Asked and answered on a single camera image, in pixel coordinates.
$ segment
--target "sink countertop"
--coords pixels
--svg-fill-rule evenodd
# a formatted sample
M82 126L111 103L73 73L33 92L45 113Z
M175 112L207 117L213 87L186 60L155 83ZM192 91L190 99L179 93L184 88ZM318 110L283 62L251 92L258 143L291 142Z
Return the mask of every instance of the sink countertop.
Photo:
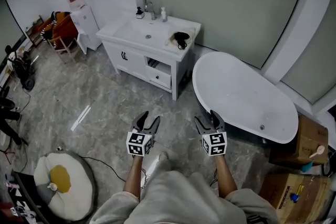
M184 50L179 50L177 46L172 47L172 45L166 45L165 43L159 44L158 46L150 46L148 44L127 40L116 36L118 30L124 27L128 22L132 20L143 20L143 22L154 23L161 26L166 26L167 29L179 29L183 30L183 28L193 28L195 29L195 36L191 40L191 43L194 42L195 37L200 32L201 24L191 22L188 20L183 20L175 17L168 16L167 22L162 22L161 16L159 16L156 20L151 20L151 14L145 12L145 16L142 19L136 19L135 13L132 12L122 12L122 14L115 18L115 20L108 22L100 31L97 32L97 36L103 40L109 40L112 42L116 42L119 44L123 44L135 49L144 50L147 52L151 52L154 54L162 55L163 57L168 57L170 59L174 59L176 61L182 61L186 53L189 51L190 46L187 46Z

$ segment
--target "floor cushion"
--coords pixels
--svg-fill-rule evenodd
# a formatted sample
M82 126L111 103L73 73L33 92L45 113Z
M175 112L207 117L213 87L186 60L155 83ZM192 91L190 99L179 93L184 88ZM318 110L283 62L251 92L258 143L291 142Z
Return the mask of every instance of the floor cushion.
M95 185L88 164L69 151L56 151L41 157L34 171L37 192L58 217L76 221L93 209ZM48 188L50 183L57 190Z

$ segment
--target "cardboard box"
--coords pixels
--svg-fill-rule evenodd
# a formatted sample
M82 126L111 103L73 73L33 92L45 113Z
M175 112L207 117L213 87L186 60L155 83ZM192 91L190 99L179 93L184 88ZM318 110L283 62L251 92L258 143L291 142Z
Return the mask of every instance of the cardboard box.
M309 156L316 152L318 146L324 146L323 154L312 159ZM324 164L328 160L328 129L301 115L299 116L298 133L288 144L277 144L272 147L269 161L274 164L301 168L303 164L313 161Z
M259 195L276 209L281 223L304 223L317 220L328 198L328 177L280 174L267 175ZM295 203L291 194L298 194Z

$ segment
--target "faucet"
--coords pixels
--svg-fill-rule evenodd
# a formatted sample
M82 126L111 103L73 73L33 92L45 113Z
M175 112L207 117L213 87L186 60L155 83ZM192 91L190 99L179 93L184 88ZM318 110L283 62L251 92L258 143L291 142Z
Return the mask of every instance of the faucet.
M147 9L147 6L151 4L152 5L152 9L151 10L148 10ZM145 12L150 12L151 15L152 15L152 20L156 20L156 15L155 15L155 12L154 12L154 6L153 6L153 3L151 1L147 1L146 5L145 5Z

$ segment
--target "fiducial marker cube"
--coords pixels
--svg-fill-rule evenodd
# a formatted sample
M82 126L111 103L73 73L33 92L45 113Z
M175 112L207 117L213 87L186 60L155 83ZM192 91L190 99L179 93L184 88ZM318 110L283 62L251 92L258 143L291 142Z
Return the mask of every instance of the fiducial marker cube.
M144 156L153 146L153 136L128 132L126 140L127 151L131 155Z
M227 146L226 132L203 134L202 146L209 156L225 154Z

